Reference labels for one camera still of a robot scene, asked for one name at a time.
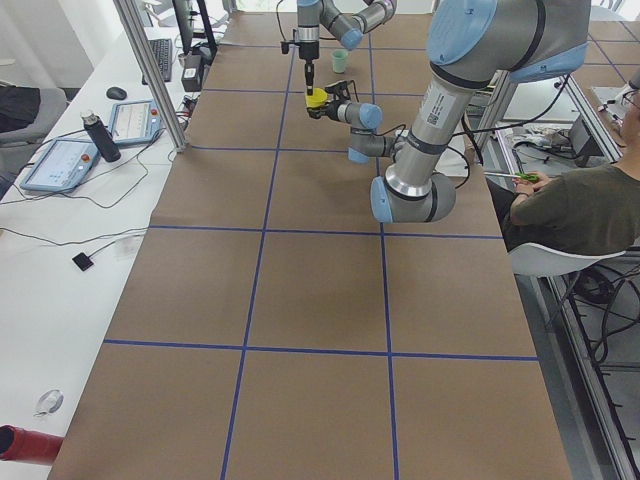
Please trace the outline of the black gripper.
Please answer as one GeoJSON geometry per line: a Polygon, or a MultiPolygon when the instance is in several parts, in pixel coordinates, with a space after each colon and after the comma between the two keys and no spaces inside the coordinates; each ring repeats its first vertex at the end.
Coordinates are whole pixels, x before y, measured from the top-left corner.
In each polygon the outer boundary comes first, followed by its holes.
{"type": "MultiPolygon", "coordinates": [[[[340,107],[339,102],[327,102],[322,107],[322,115],[327,116],[331,120],[338,120],[338,110],[340,107]]],[[[320,119],[321,118],[321,110],[319,108],[307,108],[307,113],[312,119],[320,119]]]]}
{"type": "Polygon", "coordinates": [[[315,88],[315,82],[314,82],[315,58],[305,58],[304,61],[305,61],[304,72],[305,72],[306,95],[311,96],[313,95],[314,88],[315,88]]]}

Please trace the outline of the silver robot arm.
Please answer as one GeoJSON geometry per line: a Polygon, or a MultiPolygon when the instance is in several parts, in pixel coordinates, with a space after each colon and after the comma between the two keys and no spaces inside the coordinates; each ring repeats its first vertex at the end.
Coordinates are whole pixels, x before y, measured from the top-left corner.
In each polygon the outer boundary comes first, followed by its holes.
{"type": "Polygon", "coordinates": [[[435,222],[456,201],[453,182],[435,167],[473,97],[499,71],[519,84],[577,70],[586,56],[591,6],[587,1],[441,2],[426,44],[430,85],[403,137],[378,133],[381,109],[352,100],[344,85],[313,85],[321,27],[352,50],[395,12],[393,1],[370,1],[353,15],[343,14],[331,1],[298,2],[294,43],[305,61],[306,107],[312,118],[349,125],[351,161],[391,158],[370,188],[371,209],[379,222],[435,222]]]}
{"type": "Polygon", "coordinates": [[[341,12],[333,1],[303,0],[297,2],[297,27],[293,39],[281,43],[286,53],[289,45],[298,48],[298,56],[305,62],[305,93],[314,93],[314,61],[320,57],[320,27],[324,27],[340,45],[354,50],[366,33],[388,22],[396,13],[393,0],[366,1],[366,7],[354,14],[341,12]]]}

